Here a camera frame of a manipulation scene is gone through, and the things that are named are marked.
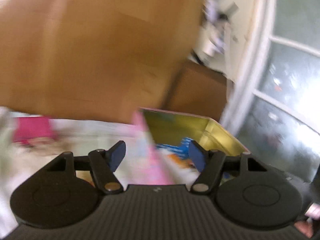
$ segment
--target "white window frame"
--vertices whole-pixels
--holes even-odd
[[[284,111],[320,134],[320,127],[311,119],[258,90],[258,85],[260,84],[262,75],[267,67],[266,62],[272,42],[294,48],[320,58],[320,50],[318,49],[297,41],[274,36],[273,28],[276,17],[276,0],[264,0],[261,1],[261,4],[265,5],[264,9],[260,8],[260,10],[265,13],[265,17],[263,19],[261,35],[256,33],[258,38],[260,38],[259,45],[257,46],[256,53],[252,52],[248,55],[249,58],[247,62],[241,65],[240,75],[236,81],[233,95],[230,97],[230,101],[223,112],[220,123],[226,130],[236,136],[250,111],[253,99],[258,97]],[[261,24],[261,19],[262,17],[256,20],[257,24]]]

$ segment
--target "clutter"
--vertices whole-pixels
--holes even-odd
[[[226,103],[227,79],[221,73],[185,61],[162,109],[219,121]]]
[[[195,182],[199,172],[195,169],[190,159],[182,160],[167,149],[158,149],[160,160],[164,163],[167,173],[173,179],[174,184],[185,184],[187,189]]]
[[[228,23],[228,17],[225,14],[220,14],[215,24],[212,25],[209,22],[206,24],[206,42],[204,42],[202,51],[208,57],[214,57],[214,54],[225,54],[225,46],[227,40],[230,40],[230,35],[225,35],[225,26]]]
[[[192,141],[191,138],[185,137],[181,140],[179,146],[173,146],[169,144],[157,144],[157,148],[167,149],[170,152],[173,152],[182,160],[188,158],[188,150],[189,150],[189,143]]]
[[[13,142],[31,146],[54,142],[55,133],[51,129],[49,117],[17,117],[16,121],[17,129],[13,135]]]
[[[18,120],[16,117],[37,120],[28,114],[13,113],[8,109],[4,115],[0,115],[0,238],[5,237],[17,226],[9,207],[9,197],[13,190],[62,152],[72,151],[74,156],[82,156],[94,149],[109,149],[117,141],[124,140],[126,157],[115,175],[125,188],[128,184],[156,183],[156,173],[164,172],[161,163],[146,157],[147,146],[139,143],[134,125],[50,119],[50,130],[56,135],[54,140],[50,137],[37,137],[29,139],[27,145],[21,145],[19,142],[11,143],[12,133],[17,125],[14,121]],[[77,171],[76,176],[93,183],[88,171]],[[173,180],[169,174],[166,176],[168,179],[164,184],[172,184]]]
[[[205,150],[216,149],[230,156],[247,151],[236,138],[209,117],[147,108],[140,109],[136,116],[143,120],[144,126],[141,122],[137,123],[136,119],[134,124],[145,133],[146,143],[153,148],[156,148],[156,144],[177,146],[183,138],[192,138]]]

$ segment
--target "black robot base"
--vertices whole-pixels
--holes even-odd
[[[124,191],[113,174],[124,155],[119,141],[88,156],[56,157],[13,192],[19,226],[6,240],[307,239],[294,227],[305,212],[301,193],[251,154],[230,157],[191,142],[189,157],[201,173],[190,191],[185,185]],[[95,187],[76,170],[90,171]],[[234,179],[221,184],[224,172]]]

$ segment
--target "cardboard box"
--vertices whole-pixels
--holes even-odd
[[[159,107],[203,0],[1,0],[0,106],[130,122]]]
[[[162,109],[208,116],[219,121],[227,103],[227,79],[192,61],[183,64]]]

